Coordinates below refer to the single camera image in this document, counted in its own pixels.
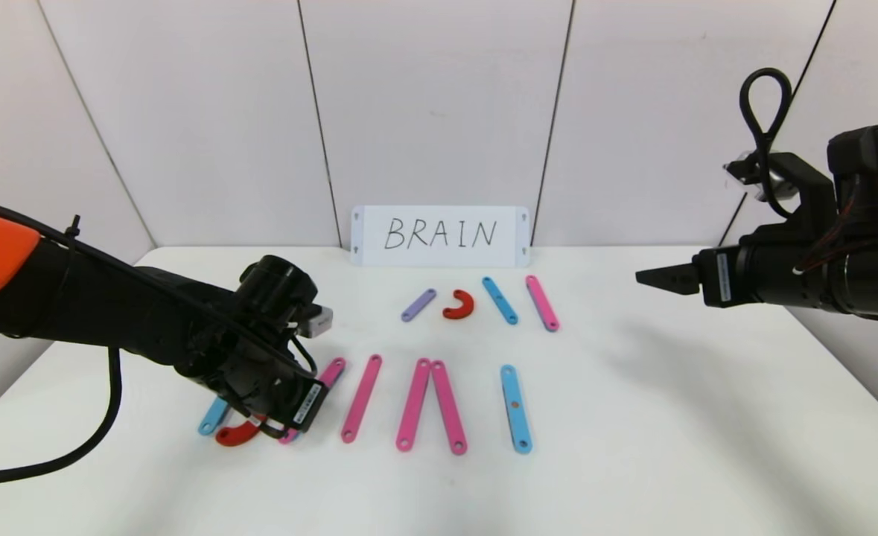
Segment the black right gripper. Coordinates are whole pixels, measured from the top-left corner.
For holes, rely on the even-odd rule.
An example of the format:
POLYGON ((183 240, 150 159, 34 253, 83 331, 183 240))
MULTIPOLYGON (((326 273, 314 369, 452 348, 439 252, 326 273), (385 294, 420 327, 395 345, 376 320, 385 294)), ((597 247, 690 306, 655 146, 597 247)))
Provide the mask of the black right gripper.
POLYGON ((704 249, 693 264, 636 272, 638 284, 681 296, 703 290, 704 303, 729 308, 751 303, 820 308, 827 303, 824 273, 793 274, 802 254, 792 245, 737 245, 704 249))

